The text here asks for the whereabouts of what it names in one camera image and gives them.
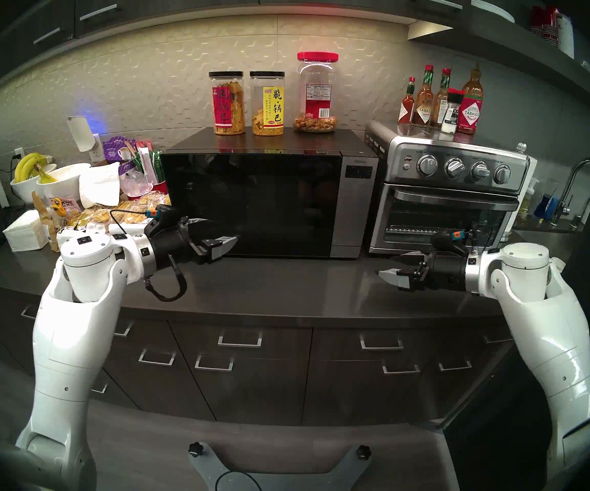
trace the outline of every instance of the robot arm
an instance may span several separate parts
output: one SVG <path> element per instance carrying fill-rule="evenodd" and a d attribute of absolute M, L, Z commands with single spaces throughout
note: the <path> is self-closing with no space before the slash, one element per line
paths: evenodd
<path fill-rule="evenodd" d="M 439 232 L 428 255 L 403 255 L 401 269 L 379 271 L 407 291 L 451 289 L 496 298 L 517 349 L 547 397 L 552 440 L 548 481 L 590 452 L 590 340 L 574 291 L 544 246 L 515 243 L 469 252 L 463 232 Z"/>
<path fill-rule="evenodd" d="M 77 232 L 62 244 L 34 324 L 31 418 L 17 450 L 0 451 L 19 480 L 57 490 L 96 488 L 86 440 L 88 396 L 110 351 L 126 285 L 143 278 L 159 300 L 175 300 L 187 288 L 177 263 L 211 263 L 238 239 L 216 238 L 212 222 L 181 219 L 170 206 L 158 206 L 157 213 L 142 234 Z M 159 294 L 150 281 L 168 267 L 180 287 L 173 297 Z"/>

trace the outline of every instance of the white plate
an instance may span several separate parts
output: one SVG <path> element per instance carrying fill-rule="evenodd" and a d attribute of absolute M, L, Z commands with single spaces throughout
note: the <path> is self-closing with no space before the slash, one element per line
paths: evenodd
<path fill-rule="evenodd" d="M 486 1 L 472 0 L 472 6 L 480 8 L 482 10 L 486 10 L 487 12 L 492 12 L 493 14 L 499 15 L 500 17 L 505 18 L 506 20 L 508 20 L 509 22 L 512 22 L 513 24 L 516 23 L 516 20 L 513 19 L 513 16 L 510 13 L 508 13 L 506 10 L 503 10 L 500 7 L 496 7 L 495 5 L 488 3 Z"/>

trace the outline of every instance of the microwave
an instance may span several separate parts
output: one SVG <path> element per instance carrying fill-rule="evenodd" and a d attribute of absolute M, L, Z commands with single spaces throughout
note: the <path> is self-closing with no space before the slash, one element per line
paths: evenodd
<path fill-rule="evenodd" d="M 359 256 L 377 155 L 351 130 L 281 136 L 205 128 L 161 156 L 171 204 L 237 234 L 233 255 Z"/>

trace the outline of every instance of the red cap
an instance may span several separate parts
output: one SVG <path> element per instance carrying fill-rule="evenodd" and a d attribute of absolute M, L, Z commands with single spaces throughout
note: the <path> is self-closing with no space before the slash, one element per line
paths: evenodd
<path fill-rule="evenodd" d="M 319 61 L 322 63 L 336 63 L 338 54 L 335 52 L 323 52 L 321 50 L 303 50 L 297 53 L 299 61 Z"/>

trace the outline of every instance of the white bowl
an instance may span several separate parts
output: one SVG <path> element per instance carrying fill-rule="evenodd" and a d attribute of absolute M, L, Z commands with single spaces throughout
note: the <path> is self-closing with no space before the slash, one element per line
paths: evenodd
<path fill-rule="evenodd" d="M 56 178 L 54 183 L 40 183 L 36 181 L 36 193 L 47 198 L 53 197 L 74 197 L 79 200 L 79 178 L 81 173 L 91 167 L 90 163 L 77 163 L 61 167 L 51 173 Z"/>
<path fill-rule="evenodd" d="M 43 170 L 45 172 L 52 172 L 55 168 L 56 168 L 56 164 L 50 163 L 48 165 L 45 165 L 43 167 Z M 18 197 L 20 197 L 25 204 L 31 204 L 34 201 L 34 199 L 31 198 L 32 192 L 35 191 L 37 195 L 40 195 L 40 193 L 38 193 L 38 190 L 36 189 L 36 182 L 37 181 L 38 181 L 37 176 L 31 177 L 30 179 L 27 179 L 26 181 L 21 181 L 20 183 L 16 183 L 15 181 L 11 181 L 11 190 L 13 191 L 13 193 L 18 195 Z"/>

